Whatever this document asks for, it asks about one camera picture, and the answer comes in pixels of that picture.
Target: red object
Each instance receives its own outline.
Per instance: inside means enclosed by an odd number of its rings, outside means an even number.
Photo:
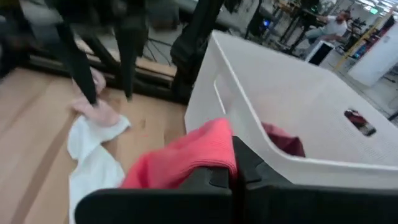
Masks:
[[[283,129],[272,124],[261,123],[269,139],[282,151],[291,156],[305,157],[303,144],[298,137],[293,137]]]
[[[196,167],[203,166],[226,167],[236,178],[232,130],[227,119],[208,121],[164,149],[144,154],[131,167],[121,188],[176,189]]]

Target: white box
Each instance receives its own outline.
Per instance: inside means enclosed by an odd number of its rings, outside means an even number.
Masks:
[[[376,128],[364,136],[344,112],[358,110]],[[226,117],[239,136],[295,184],[398,187],[398,129],[332,72],[260,45],[214,32],[185,114],[187,131]],[[306,158],[281,152],[264,132],[272,123],[304,146]]]

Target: white shirt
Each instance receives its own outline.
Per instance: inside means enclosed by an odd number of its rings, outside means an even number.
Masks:
[[[343,21],[341,24],[336,22],[336,16],[328,16],[328,24],[322,27],[324,34],[336,34],[338,36],[343,36],[347,31],[347,23]]]

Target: white towel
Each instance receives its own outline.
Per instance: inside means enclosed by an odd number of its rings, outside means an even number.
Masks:
[[[101,143],[115,138],[129,126],[124,116],[112,127],[98,126],[83,115],[74,122],[69,132],[68,152],[78,164],[69,177],[70,224],[75,223],[75,208],[84,196],[98,189],[119,187],[124,180],[120,163]]]

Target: laundry basket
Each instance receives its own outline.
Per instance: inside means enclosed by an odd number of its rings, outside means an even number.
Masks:
[[[355,109],[376,128],[361,133]],[[328,70],[220,32],[212,33],[185,114],[187,131],[226,117],[240,137],[294,184],[398,187],[398,129]],[[306,158],[283,153],[261,122],[298,136]]]

